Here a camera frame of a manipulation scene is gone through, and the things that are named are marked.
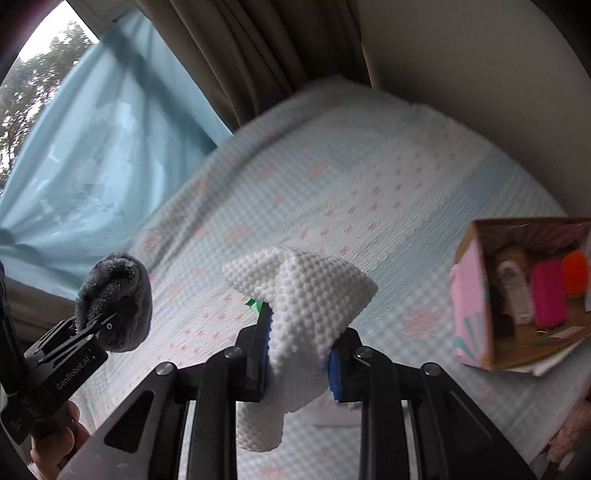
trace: bed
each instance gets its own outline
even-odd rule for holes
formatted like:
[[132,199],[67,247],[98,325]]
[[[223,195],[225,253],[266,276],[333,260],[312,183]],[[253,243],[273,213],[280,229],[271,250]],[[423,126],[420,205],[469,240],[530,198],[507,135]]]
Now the bed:
[[[587,390],[591,344],[541,378],[462,365],[449,273],[472,219],[563,214],[506,154],[431,108],[340,78],[312,83],[222,144],[135,235],[151,333],[76,394],[82,420],[97,428],[161,361],[185,367],[233,344],[256,312],[221,267],[283,244],[366,272],[379,291],[352,325],[364,344],[442,365],[530,462]],[[239,477],[356,478],[358,458],[357,427],[313,427],[294,413],[279,448],[238,452]]]

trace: finger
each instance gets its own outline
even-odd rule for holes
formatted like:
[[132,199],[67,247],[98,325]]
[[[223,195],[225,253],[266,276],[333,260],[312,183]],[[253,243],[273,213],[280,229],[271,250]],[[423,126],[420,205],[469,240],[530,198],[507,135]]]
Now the finger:
[[88,429],[79,421],[74,420],[74,438],[76,439],[76,450],[82,448],[82,445],[91,437]]
[[57,464],[73,447],[74,434],[65,428],[36,441],[31,450],[31,460],[46,480],[53,480],[60,471]]
[[79,421],[80,409],[78,408],[78,405],[76,405],[74,402],[70,400],[67,401],[66,405],[68,409],[68,415],[70,416],[70,418],[74,421]]

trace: gray fuzzy microphone windscreen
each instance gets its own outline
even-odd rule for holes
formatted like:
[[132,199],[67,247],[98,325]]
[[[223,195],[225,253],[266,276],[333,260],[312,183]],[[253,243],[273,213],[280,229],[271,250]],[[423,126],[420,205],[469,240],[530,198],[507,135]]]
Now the gray fuzzy microphone windscreen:
[[123,297],[131,297],[138,309],[113,332],[106,349],[111,352],[136,349],[150,332],[152,288],[145,267],[126,253],[110,254],[90,271],[76,299],[76,330],[83,330],[104,313],[115,313]]

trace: light blue curtain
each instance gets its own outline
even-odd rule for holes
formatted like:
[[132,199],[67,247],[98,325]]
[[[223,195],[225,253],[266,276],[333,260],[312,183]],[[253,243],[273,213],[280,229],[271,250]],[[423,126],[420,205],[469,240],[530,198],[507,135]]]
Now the light blue curtain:
[[140,12],[83,56],[0,197],[7,276],[73,299],[230,131]]

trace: window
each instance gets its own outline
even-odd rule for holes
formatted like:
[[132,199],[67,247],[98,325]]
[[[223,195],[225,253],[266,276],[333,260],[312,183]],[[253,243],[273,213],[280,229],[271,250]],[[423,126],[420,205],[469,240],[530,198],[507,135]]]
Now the window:
[[0,194],[61,81],[98,39],[66,2],[39,24],[0,85]]

